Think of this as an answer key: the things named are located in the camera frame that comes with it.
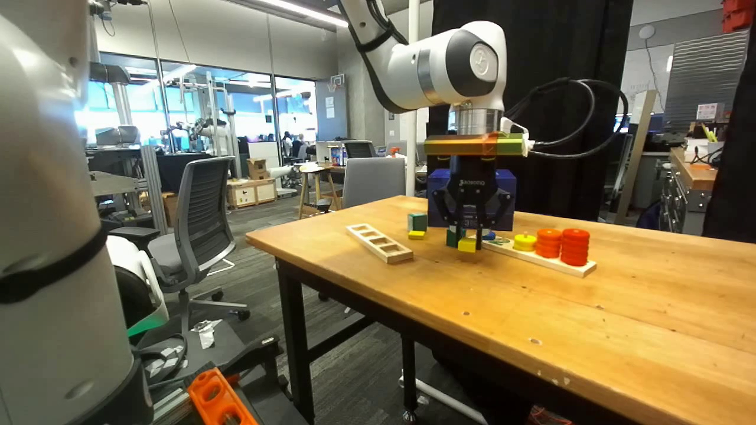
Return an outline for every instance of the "yellow block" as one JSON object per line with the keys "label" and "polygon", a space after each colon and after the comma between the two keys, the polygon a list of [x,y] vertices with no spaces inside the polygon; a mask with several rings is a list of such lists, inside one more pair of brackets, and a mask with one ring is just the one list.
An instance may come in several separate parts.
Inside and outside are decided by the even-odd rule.
{"label": "yellow block", "polygon": [[530,253],[530,250],[534,250],[537,241],[539,238],[531,235],[518,235],[513,249]]}
{"label": "yellow block", "polygon": [[406,231],[412,241],[426,238],[426,231]]}
{"label": "yellow block", "polygon": [[455,250],[459,250],[459,253],[475,253],[475,238],[460,238],[460,241],[455,243]]}

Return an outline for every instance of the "orange object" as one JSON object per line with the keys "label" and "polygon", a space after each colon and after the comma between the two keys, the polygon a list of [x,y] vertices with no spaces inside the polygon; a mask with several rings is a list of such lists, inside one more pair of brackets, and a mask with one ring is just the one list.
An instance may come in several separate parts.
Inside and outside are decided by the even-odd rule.
{"label": "orange object", "polygon": [[741,32],[753,24],[756,0],[722,0],[722,32]]}
{"label": "orange object", "polygon": [[562,250],[562,231],[541,230],[537,241],[537,256],[541,257],[559,257]]}
{"label": "orange object", "polygon": [[571,268],[584,268],[588,262],[590,235],[584,230],[562,231],[562,256],[559,261]]}
{"label": "orange object", "polygon": [[189,397],[208,425],[260,425],[217,368],[199,373],[189,386]]}

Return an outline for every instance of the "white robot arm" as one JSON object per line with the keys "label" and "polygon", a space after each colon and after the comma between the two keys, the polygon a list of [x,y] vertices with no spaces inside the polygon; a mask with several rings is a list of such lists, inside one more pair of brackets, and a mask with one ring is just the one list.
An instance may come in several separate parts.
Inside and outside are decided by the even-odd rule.
{"label": "white robot arm", "polygon": [[87,29],[86,0],[0,3],[0,425],[149,407],[74,120]]}
{"label": "white robot arm", "polygon": [[387,111],[434,105],[503,111],[506,38],[491,21],[473,21],[406,45],[378,0],[341,0],[373,91]]}

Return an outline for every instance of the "table leg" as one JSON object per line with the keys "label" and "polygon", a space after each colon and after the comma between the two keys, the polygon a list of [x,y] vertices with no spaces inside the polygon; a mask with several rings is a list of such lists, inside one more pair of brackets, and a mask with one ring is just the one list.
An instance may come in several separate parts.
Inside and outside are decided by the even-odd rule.
{"label": "table leg", "polygon": [[331,211],[338,211],[338,195],[336,195],[336,185],[334,185],[334,175],[328,173],[328,190],[331,190]]}
{"label": "table leg", "polygon": [[308,175],[301,173],[301,218],[305,216],[305,205],[308,205]]}
{"label": "table leg", "polygon": [[403,420],[412,424],[417,408],[416,389],[416,342],[401,335],[401,368],[403,368]]}
{"label": "table leg", "polygon": [[314,205],[321,202],[321,175],[312,175],[314,179]]}
{"label": "table leg", "polygon": [[308,424],[314,420],[312,379],[308,354],[303,284],[286,274],[289,266],[278,266],[278,290],[283,312],[286,360],[290,395]]}

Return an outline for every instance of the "box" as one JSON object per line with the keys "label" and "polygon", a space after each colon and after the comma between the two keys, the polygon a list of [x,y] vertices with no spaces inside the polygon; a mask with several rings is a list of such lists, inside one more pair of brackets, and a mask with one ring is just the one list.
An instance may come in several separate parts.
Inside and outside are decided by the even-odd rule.
{"label": "box", "polygon": [[269,179],[264,159],[250,159],[250,179]]}
{"label": "box", "polygon": [[226,190],[232,208],[277,202],[275,179],[228,179]]}

